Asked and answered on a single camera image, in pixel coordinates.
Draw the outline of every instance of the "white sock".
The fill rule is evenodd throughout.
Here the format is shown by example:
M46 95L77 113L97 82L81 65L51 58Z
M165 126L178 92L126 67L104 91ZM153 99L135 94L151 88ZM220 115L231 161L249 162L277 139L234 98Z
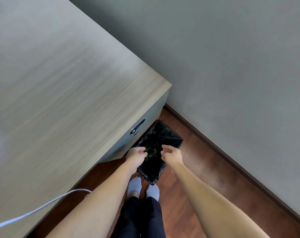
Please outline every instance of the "white sock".
M140 191L141 191L141 178L140 177L134 177L132 180L129 181L128 184L128 191L127 191L127 195L129 197L129 193L131 191L136 191L138 193L138 196L140 195Z
M160 190L156 184L148 186L148 189L146 191L147 198L151 196L154 199L156 199L157 201L159 201L159 195L160 195Z

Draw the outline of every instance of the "forearm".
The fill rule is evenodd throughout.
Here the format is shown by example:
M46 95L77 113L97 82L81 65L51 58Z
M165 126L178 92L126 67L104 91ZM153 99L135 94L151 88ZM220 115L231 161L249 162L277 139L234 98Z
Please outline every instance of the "forearm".
M176 164L173 170L208 238L268 238L245 213L183 164Z
M106 237L132 172L129 162L122 164L69 213L47 237Z

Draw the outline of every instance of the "dark pants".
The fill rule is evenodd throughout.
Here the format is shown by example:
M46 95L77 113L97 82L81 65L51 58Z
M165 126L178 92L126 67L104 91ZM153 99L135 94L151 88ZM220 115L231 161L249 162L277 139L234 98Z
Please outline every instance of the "dark pants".
M165 238L162 211L159 202L148 197L140 201L129 198L121 208L120 216L110 238Z

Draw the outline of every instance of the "black garbage bag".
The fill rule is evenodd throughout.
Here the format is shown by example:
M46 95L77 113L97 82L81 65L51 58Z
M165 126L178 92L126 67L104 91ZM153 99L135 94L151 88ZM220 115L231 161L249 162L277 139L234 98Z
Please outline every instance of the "black garbage bag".
M156 120L143 136L133 145L133 147L145 147L148 156L137 168L142 177L154 185L166 167L166 163L161 159L162 144L180 148L183 139L161 120Z

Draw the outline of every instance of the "cable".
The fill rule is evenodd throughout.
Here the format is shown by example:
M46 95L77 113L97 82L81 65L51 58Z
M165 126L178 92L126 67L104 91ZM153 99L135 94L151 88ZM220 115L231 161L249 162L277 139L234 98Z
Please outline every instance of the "cable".
M54 202L54 201L56 201L56 200L58 200L58 199L60 199L60 198L62 198L62 197L64 197L64 196L67 196L68 194L73 193L73 192L75 192L75 191L87 191L87 192L89 192L89 193L92 192L92 191L90 191L89 189L73 189L73 190L71 190L71 191L65 193L64 195L61 195L61 196L59 196L59 197L57 197L57 198L51 200L50 202L48 202L48 203L42 205L41 207L39 207L39 208L37 208L37 209L35 209L35 210L29 212L29 213L26 213L26 214L23 215L23 216L19 216L19 217L13 218L13 219L11 219L11 220L6 220L6 221L4 221L4 222L1 222L1 223L0 223L0 228L1 228L1 227L4 227L4 226L6 226L6 225L9 225L9 224L11 224L11 223L13 223L13 222L16 222L16 221L18 221L18 220L21 220L21 219L23 219L23 218L25 218L25 217L27 217L27 216L29 216L29 215L32 215L32 214L34 214L35 212L38 212L39 210L43 209L43 208L46 207L47 205L51 204L52 202Z

